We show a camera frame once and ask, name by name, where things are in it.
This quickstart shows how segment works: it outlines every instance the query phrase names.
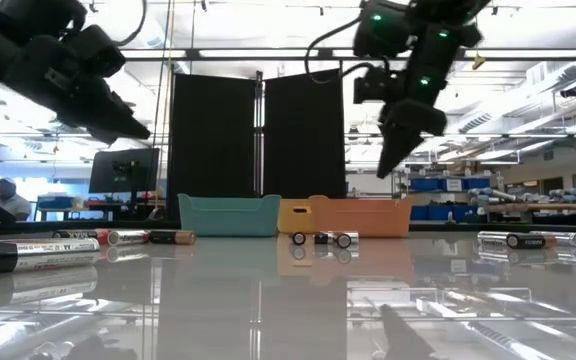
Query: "orange plastic bin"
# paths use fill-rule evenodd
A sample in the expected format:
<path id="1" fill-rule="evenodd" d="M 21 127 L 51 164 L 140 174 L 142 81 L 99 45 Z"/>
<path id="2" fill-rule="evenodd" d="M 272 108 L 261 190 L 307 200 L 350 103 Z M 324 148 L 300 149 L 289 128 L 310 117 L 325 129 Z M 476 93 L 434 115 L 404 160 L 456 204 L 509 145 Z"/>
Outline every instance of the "orange plastic bin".
<path id="1" fill-rule="evenodd" d="M 313 218 L 310 200 L 281 199 L 279 202 L 277 228 L 280 233 L 314 233 L 316 231 L 315 219 Z"/>
<path id="2" fill-rule="evenodd" d="M 406 237 L 412 198 L 402 200 L 309 198 L 317 231 L 357 231 L 360 237 Z"/>

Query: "storage bin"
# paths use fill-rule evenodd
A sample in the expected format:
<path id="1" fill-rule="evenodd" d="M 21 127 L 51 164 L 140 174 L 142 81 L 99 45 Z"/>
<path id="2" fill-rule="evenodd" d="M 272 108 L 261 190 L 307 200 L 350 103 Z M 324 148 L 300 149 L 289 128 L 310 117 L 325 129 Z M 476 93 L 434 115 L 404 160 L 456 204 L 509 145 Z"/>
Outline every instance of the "storage bin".
<path id="1" fill-rule="evenodd" d="M 279 195 L 252 198 L 204 198 L 179 194 L 184 230 L 197 236 L 271 237 L 277 233 Z"/>
<path id="2" fill-rule="evenodd" d="M 470 205 L 455 205 L 452 207 L 452 217 L 455 221 L 461 221 L 469 211 L 472 211 L 474 214 L 477 213 L 476 206 Z"/>
<path id="3" fill-rule="evenodd" d="M 448 213 L 452 211 L 452 208 L 453 207 L 449 205 L 428 205 L 428 219 L 433 221 L 447 221 Z"/>
<path id="4" fill-rule="evenodd" d="M 309 198 L 317 231 L 357 231 L 360 237 L 405 237 L 412 197 L 402 200 Z"/>
<path id="5" fill-rule="evenodd" d="M 413 205 L 410 220 L 428 220 L 428 206 Z"/>
<path id="6" fill-rule="evenodd" d="M 486 178 L 468 178 L 464 179 L 465 190 L 484 189 L 490 187 L 490 179 Z"/>
<path id="7" fill-rule="evenodd" d="M 411 179 L 410 189 L 414 191 L 438 190 L 439 179 Z"/>
<path id="8" fill-rule="evenodd" d="M 308 199 L 281 199 L 277 228 L 280 233 L 314 233 L 316 231 L 315 219 L 310 201 Z"/>

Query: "glossy table surface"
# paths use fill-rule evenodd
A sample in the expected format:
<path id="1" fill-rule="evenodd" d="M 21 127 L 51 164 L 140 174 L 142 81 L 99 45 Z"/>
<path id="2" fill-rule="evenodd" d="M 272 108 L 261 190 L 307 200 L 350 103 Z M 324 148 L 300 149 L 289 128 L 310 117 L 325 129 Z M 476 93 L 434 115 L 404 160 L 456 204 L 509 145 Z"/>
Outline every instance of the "glossy table surface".
<path id="1" fill-rule="evenodd" d="M 0 275 L 0 359 L 576 359 L 576 249 L 475 235 L 199 239 Z"/>

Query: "black cable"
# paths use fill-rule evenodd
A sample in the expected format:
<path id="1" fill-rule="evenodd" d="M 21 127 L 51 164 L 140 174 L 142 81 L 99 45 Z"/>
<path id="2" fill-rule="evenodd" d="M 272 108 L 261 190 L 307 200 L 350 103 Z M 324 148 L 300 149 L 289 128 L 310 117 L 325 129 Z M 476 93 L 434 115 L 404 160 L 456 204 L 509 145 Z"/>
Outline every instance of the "black cable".
<path id="1" fill-rule="evenodd" d="M 135 31 L 133 31 L 130 35 L 128 35 L 127 38 L 123 39 L 122 41 L 115 41 L 115 45 L 126 46 L 137 38 L 137 35 L 139 35 L 141 29 L 144 27 L 144 23 L 146 22 L 147 11 L 148 11 L 148 0 L 141 0 L 141 20 L 139 20 L 139 25 L 137 26 L 137 29 L 135 29 Z"/>
<path id="2" fill-rule="evenodd" d="M 309 64 L 309 62 L 310 62 L 310 51 L 311 51 L 315 46 L 317 46 L 317 44 L 319 44 L 320 42 L 326 40 L 327 38 L 329 38 L 329 37 L 331 37 L 331 36 L 333 36 L 333 35 L 335 35 L 335 34 L 337 34 L 337 33 L 340 33 L 340 32 L 342 32 L 342 31 L 344 31 L 344 30 L 352 27 L 352 26 L 355 25 L 355 24 L 358 24 L 360 21 L 361 21 L 361 17 L 358 17 L 358 18 L 352 20 L 351 22 L 349 22 L 349 23 L 347 23 L 347 24 L 345 24 L 345 25 L 342 25 L 342 26 L 340 26 L 340 27 L 338 27 L 338 28 L 336 28 L 336 29 L 334 29 L 334 30 L 331 30 L 331 31 L 329 31 L 329 32 L 321 35 L 320 37 L 316 38 L 315 41 L 313 41 L 313 42 L 308 46 L 308 50 L 306 50 L 306 57 L 305 57 L 305 59 L 304 59 L 304 65 L 305 65 L 305 67 L 306 67 L 306 74 L 308 74 L 308 76 L 310 77 L 310 80 L 312 80 L 315 84 L 328 84 L 329 82 L 331 82 L 331 81 L 333 81 L 333 80 L 336 80 L 337 77 L 334 77 L 334 78 L 331 78 L 331 79 L 328 79 L 328 80 L 325 80 L 325 81 L 315 79 L 315 78 L 310 74 L 310 64 Z"/>
<path id="3" fill-rule="evenodd" d="M 361 63 L 361 64 L 357 64 L 357 65 L 353 65 L 350 68 L 348 68 L 348 70 L 344 71 L 341 74 L 341 77 L 344 77 L 348 74 L 350 74 L 351 72 L 357 70 L 357 69 L 361 69 L 362 67 L 365 67 L 366 69 L 372 69 L 374 68 L 374 66 L 371 63 Z"/>

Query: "blue storage bin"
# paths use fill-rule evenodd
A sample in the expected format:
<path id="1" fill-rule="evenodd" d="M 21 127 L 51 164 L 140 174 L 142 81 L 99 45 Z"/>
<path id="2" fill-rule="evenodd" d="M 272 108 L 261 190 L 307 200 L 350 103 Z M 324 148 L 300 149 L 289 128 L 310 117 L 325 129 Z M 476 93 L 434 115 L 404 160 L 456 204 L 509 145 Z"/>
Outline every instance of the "blue storage bin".
<path id="1" fill-rule="evenodd" d="M 452 218 L 455 221 L 461 221 L 466 214 L 468 214 L 469 211 L 471 211 L 473 213 L 477 213 L 477 207 L 476 206 L 470 206 L 470 205 L 455 205 L 452 207 Z"/>
<path id="2" fill-rule="evenodd" d="M 469 178 L 464 179 L 464 190 L 468 189 L 483 189 L 490 187 L 490 179 L 486 178 Z"/>
<path id="3" fill-rule="evenodd" d="M 447 221 L 448 213 L 452 211 L 452 208 L 452 206 L 448 205 L 428 205 L 428 219 L 435 221 Z"/>
<path id="4" fill-rule="evenodd" d="M 249 199 L 179 194 L 178 198 L 181 226 L 197 236 L 271 237 L 277 233 L 279 195 Z"/>
<path id="5" fill-rule="evenodd" d="M 428 206 L 413 205 L 410 220 L 428 220 Z"/>
<path id="6" fill-rule="evenodd" d="M 411 179 L 410 189 L 415 191 L 438 190 L 439 179 Z"/>

